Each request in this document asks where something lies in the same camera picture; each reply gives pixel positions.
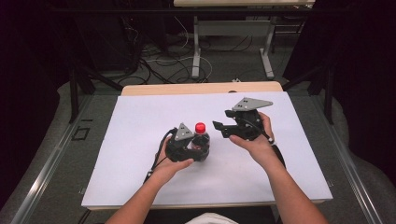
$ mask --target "desk leg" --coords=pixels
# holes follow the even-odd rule
[[[199,77],[199,65],[201,59],[201,49],[199,48],[198,18],[194,17],[194,59],[192,61],[192,78]]]
[[[270,27],[268,28],[268,35],[265,40],[264,49],[260,49],[260,54],[262,56],[262,64],[264,65],[265,75],[270,80],[275,78],[274,72],[273,72],[271,64],[270,64],[270,59],[268,58],[268,52],[271,48],[271,42],[272,42],[272,38],[274,35],[275,25],[276,25],[276,17],[272,17],[271,22],[270,22]]]

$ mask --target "wooden table edge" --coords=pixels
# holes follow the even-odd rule
[[[283,91],[276,81],[263,82],[221,82],[221,83],[190,83],[190,84],[156,84],[126,86],[121,96],[135,95],[173,95],[173,94],[209,94],[227,93],[232,91]]]

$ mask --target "finger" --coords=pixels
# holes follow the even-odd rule
[[[170,139],[171,137],[166,137],[165,140],[163,141],[163,147],[161,148],[160,157],[159,157],[160,159],[165,157],[165,149]]]
[[[262,112],[259,112],[260,117],[262,118],[262,124],[264,126],[265,132],[274,139],[274,133],[271,127],[271,119],[270,117],[266,116]]]
[[[237,146],[240,146],[240,147],[242,147],[242,148],[248,148],[249,142],[246,141],[245,139],[240,138],[240,137],[238,137],[238,136],[236,136],[236,135],[230,135],[229,138],[230,138],[230,140],[231,140],[234,144],[236,144]]]
[[[174,163],[174,167],[177,171],[189,167],[194,162],[194,159],[188,159],[185,161],[179,161]]]

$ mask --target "wrist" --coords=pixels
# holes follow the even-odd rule
[[[276,155],[271,157],[273,158],[268,159],[266,162],[261,164],[262,169],[264,169],[268,176],[276,175],[279,172],[286,171],[285,166]]]
[[[148,185],[151,189],[160,190],[164,183],[160,176],[152,174],[148,181],[146,181],[145,185]]]

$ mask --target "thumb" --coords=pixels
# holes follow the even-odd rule
[[[234,144],[236,144],[237,146],[240,146],[240,147],[242,147],[244,149],[246,149],[247,146],[248,146],[248,141],[246,141],[245,139],[240,138],[240,137],[238,137],[236,135],[230,135],[229,138]]]
[[[185,161],[175,162],[175,168],[179,171],[179,170],[189,167],[193,162],[194,162],[194,159],[188,159]]]

